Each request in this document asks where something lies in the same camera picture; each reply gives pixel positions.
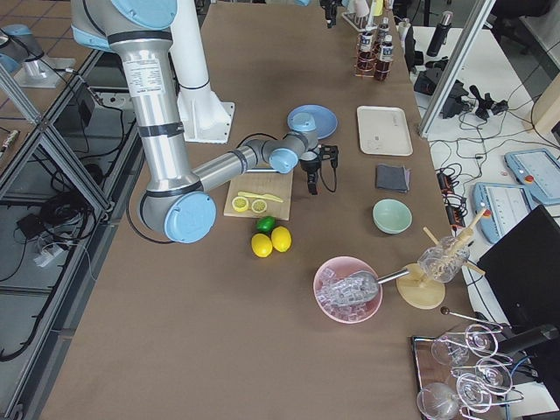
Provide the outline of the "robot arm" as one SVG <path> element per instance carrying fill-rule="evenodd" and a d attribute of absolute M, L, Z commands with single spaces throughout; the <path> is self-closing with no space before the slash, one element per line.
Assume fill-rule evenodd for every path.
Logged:
<path fill-rule="evenodd" d="M 73 1 L 71 11 L 77 43 L 122 61 L 151 175 L 139 204 L 147 228 L 173 242 L 196 242 L 216 218 L 208 191 L 260 163 L 289 173 L 319 150 L 314 117 L 297 113 L 284 138 L 250 138 L 192 168 L 187 140 L 202 141 L 232 117 L 210 87 L 194 3 Z"/>

